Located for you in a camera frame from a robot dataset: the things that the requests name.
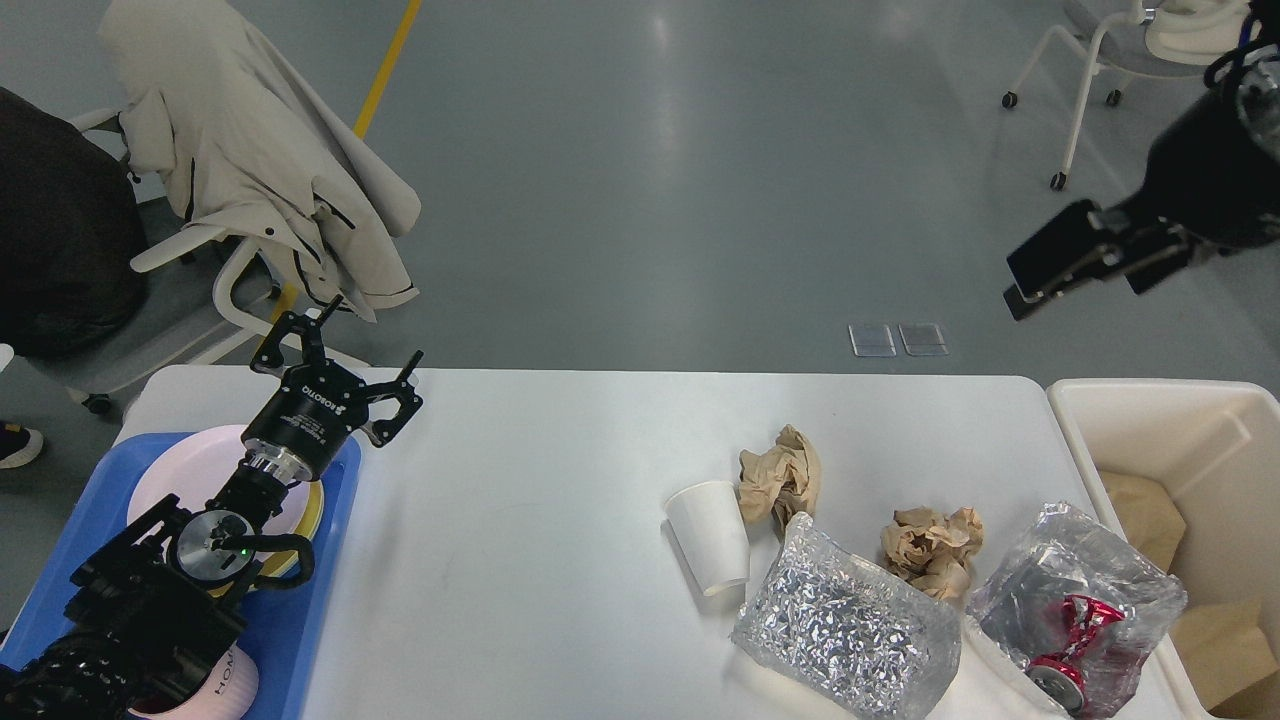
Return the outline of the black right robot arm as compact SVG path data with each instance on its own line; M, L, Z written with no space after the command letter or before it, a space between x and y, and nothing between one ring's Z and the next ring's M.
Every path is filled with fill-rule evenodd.
M1016 320L1092 281L1144 293L1176 272L1277 240L1277 4L1253 1L1258 38L1215 60L1206 94L1152 143L1142 187L1065 206L1007 256Z

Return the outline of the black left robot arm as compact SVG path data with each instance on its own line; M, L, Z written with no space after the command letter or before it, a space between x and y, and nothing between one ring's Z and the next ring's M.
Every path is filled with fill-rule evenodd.
M378 383L326 356L321 328L338 306L284 313L259 346L253 372L280 384L242 432L243 456L218 492L196 510L165 495L70 574L70 630L3 669L5 719L122 719L178 710L202 689L247 710L257 671L238 657L242 600L306 584L315 570L312 542L271 534L269 520L296 486L320 480L356 430L381 447L422 406L410 379L421 352Z

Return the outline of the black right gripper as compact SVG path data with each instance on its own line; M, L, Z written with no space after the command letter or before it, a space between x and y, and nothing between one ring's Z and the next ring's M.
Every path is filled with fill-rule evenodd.
M1088 281L1123 275L1134 293L1171 274L1277 241L1277 90L1206 94L1153 142L1142 187L1092 220L1069 204L1007 255L1015 322Z

